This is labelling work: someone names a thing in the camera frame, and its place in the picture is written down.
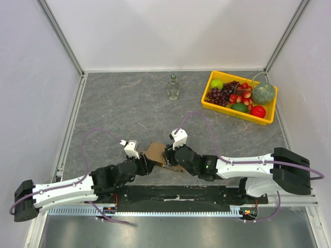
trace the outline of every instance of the cardboard piece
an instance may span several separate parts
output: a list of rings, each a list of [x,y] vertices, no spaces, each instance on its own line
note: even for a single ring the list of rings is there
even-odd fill
[[[145,151],[145,155],[148,159],[157,162],[156,165],[160,167],[171,169],[176,172],[183,172],[184,169],[180,165],[176,165],[176,166],[167,165],[166,159],[163,156],[164,147],[165,147],[164,144],[158,142],[152,142],[148,150]]]

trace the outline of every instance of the glass bottle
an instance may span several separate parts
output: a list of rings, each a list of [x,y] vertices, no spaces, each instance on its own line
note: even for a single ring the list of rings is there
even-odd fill
[[[179,81],[176,75],[171,75],[168,82],[168,97],[170,100],[176,100],[179,95]]]

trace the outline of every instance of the yellow tray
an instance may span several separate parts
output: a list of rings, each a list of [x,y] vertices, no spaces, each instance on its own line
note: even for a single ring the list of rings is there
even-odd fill
[[[222,106],[218,106],[209,102],[205,102],[205,100],[207,100],[208,98],[206,97],[207,93],[210,91],[211,87],[210,87],[210,83],[213,79],[221,79],[223,83],[228,83],[228,82],[232,82],[232,81],[238,81],[240,82],[240,84],[242,84],[243,82],[247,82],[250,86],[252,86],[254,88],[253,85],[253,81],[251,79],[245,79],[243,77],[240,76],[234,76],[234,75],[230,75],[224,72],[220,72],[220,71],[212,71],[209,80],[208,80],[208,84],[206,86],[205,92],[203,93],[202,99],[201,99],[201,103],[202,106],[206,109],[209,110],[214,110],[217,112],[221,112],[223,114],[226,115],[231,115],[233,117],[237,117],[240,119],[244,119],[244,120],[248,120],[251,122],[254,122],[256,124],[260,124],[260,125],[267,125],[270,124],[274,121],[274,117],[275,117],[275,109],[276,109],[276,101],[277,101],[277,93],[278,93],[278,88],[276,86],[275,90],[276,90],[276,95],[275,98],[268,104],[265,105],[261,105],[265,108],[266,110],[266,115],[264,118],[260,118],[257,116],[253,116],[250,114],[246,114],[237,110],[232,110],[230,108],[230,105],[227,104],[226,107],[222,107]]]

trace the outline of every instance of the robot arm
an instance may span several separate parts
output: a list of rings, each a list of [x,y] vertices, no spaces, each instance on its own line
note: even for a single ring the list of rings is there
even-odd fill
[[[164,156],[171,165],[180,164],[193,176],[205,181],[244,177],[240,180],[238,190],[231,191],[232,199],[256,199],[266,193],[274,193],[283,189],[292,194],[309,195],[310,174],[308,171],[281,166],[265,161],[283,161],[309,168],[309,161],[284,148],[275,148],[269,153],[252,158],[228,158],[209,155],[198,155],[186,146],[187,133],[174,130],[170,138],[172,145],[165,147]],[[35,218],[38,213],[50,208],[69,203],[107,200],[118,187],[133,182],[136,175],[148,175],[155,162],[149,160],[144,153],[137,152],[137,141],[121,141],[127,159],[117,165],[109,165],[92,171],[88,175],[62,182],[50,184],[33,184],[32,180],[24,181],[15,192],[14,221],[22,222]],[[233,201],[223,201],[233,205]]]
[[[187,133],[180,129],[173,130],[170,138],[172,145],[165,147],[165,156],[171,165],[180,164],[193,176],[205,181],[245,177],[239,185],[240,193],[252,197],[285,190],[292,194],[309,195],[310,173],[308,171],[265,161],[290,162],[309,168],[309,160],[285,149],[275,148],[274,153],[258,157],[228,158],[198,155],[186,146]]]
[[[148,175],[155,163],[144,153],[137,152],[138,142],[122,141],[121,144],[125,145],[127,154],[123,163],[98,168],[79,183],[83,176],[48,184],[33,184],[32,180],[22,182],[15,192],[15,202],[27,194],[36,194],[15,206],[14,221],[31,220],[39,213],[61,205],[100,200],[112,194],[116,188],[134,181],[136,175]]]

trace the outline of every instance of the gray stone countertop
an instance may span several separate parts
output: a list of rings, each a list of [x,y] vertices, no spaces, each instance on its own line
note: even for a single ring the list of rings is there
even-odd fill
[[[251,79],[256,71],[230,71]],[[213,130],[216,146],[223,156],[250,157],[285,147],[280,124],[261,126],[202,107],[201,97],[210,72],[175,72],[180,82],[177,100],[169,100],[167,82],[172,72],[90,73],[81,101],[64,169],[64,180],[85,174],[80,150],[83,135],[92,128],[107,129],[121,139],[137,140],[146,150],[151,142],[172,143],[169,134],[192,111],[202,112]],[[261,75],[257,81],[264,81]],[[192,116],[183,126],[187,145],[198,154],[215,154],[202,117]],[[90,170],[121,163],[123,146],[105,133],[91,133],[84,150]],[[188,173],[156,166],[148,176],[137,176],[136,185],[236,185],[238,179],[205,182]]]

